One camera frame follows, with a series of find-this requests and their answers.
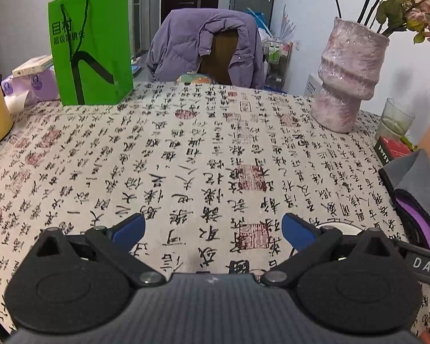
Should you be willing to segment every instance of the purple puffer jacket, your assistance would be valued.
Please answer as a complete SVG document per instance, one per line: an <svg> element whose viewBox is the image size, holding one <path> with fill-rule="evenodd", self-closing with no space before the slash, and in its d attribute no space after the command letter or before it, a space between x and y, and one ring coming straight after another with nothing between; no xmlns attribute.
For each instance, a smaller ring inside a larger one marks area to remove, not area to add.
<svg viewBox="0 0 430 344"><path fill-rule="evenodd" d="M255 18L228 9L177 9L164 20L151 42L147 66L152 81L175 81L197 71L212 48L214 33L237 29L237 49L228 67L233 85L263 89L263 50Z"/></svg>

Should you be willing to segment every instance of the calligraphy tablecloth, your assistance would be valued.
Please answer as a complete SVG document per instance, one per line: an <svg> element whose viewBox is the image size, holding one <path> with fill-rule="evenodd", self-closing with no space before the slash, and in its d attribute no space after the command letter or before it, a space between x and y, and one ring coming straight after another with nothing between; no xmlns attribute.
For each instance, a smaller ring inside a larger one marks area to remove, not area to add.
<svg viewBox="0 0 430 344"><path fill-rule="evenodd" d="M115 106L40 103L0 143L3 293L39 234L78 234L134 212L147 219L131 253L173 271L265 270L290 256L281 218L380 227L405 239L372 149L378 117L332 133L311 100L226 86L142 83ZM413 329L429 324L430 288Z"/></svg>

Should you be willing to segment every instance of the glittery vase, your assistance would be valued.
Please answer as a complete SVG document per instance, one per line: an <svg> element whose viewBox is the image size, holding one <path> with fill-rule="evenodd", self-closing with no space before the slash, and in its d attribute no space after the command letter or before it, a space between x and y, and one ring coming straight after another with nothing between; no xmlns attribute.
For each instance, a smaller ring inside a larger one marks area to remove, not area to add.
<svg viewBox="0 0 430 344"><path fill-rule="evenodd" d="M335 19L319 68L322 89L311 108L320 125L339 133L353 129L361 101L373 98L388 44L366 26Z"/></svg>

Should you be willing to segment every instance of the bag handle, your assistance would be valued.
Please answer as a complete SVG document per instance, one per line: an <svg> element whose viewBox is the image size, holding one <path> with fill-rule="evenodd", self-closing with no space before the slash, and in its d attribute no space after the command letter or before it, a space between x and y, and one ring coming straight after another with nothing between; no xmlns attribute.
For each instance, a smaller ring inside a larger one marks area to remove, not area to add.
<svg viewBox="0 0 430 344"><path fill-rule="evenodd" d="M80 31L80 42L78 43L77 49L75 50L76 54L78 52L78 50L80 50L81 47L81 43L83 42L83 38L84 38L84 27L86 25L86 21L87 21L87 8L89 7L89 0L86 0L86 6L84 8L84 21L83 21L83 26L81 27L81 31ZM67 32L67 36L69 39L69 54L70 54L70 61L73 58L72 54L72 49L71 49L71 35L70 35L70 31L71 29L69 28L69 24L67 21L67 16L65 15L65 6L64 4L60 4L60 10L62 12L62 16L64 17L64 21L62 22L62 26L64 27L65 31Z"/></svg>
<svg viewBox="0 0 430 344"><path fill-rule="evenodd" d="M78 67L80 61L86 62L94 71L97 72L97 74L104 79L109 84L114 85L115 80L113 79L113 75L108 72L108 70L102 66L98 61L94 59L92 55L90 55L87 52L79 51L81 47L81 43L83 42L84 38L84 27L86 25L87 21L87 8L89 7L89 0L86 0L86 6L84 8L84 21L83 26L81 27L80 31L80 42L78 43L77 49L74 53L72 53L71 48L71 35L70 35L70 27L67 21L67 16L65 15L65 6L64 4L60 4L60 10L62 12L62 15L64 17L64 21L62 22L62 25L64 29L66 30L68 34L68 42L69 42L69 55L70 55L70 63L71 63L71 69L72 69L72 75L73 75L73 83L75 85L75 93L77 94L77 101L78 104L85 104L84 100L84 93L83 93L83 85L81 83L81 76L80 76L80 69Z"/></svg>

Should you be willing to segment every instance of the chair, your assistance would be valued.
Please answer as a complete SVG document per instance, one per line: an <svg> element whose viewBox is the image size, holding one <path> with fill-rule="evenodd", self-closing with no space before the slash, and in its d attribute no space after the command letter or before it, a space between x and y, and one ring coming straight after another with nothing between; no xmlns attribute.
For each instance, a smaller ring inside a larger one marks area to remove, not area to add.
<svg viewBox="0 0 430 344"><path fill-rule="evenodd" d="M214 34L212 51L202 57L198 73L210 76L218 84L232 85L228 66L236 51L238 38L237 30Z"/></svg>

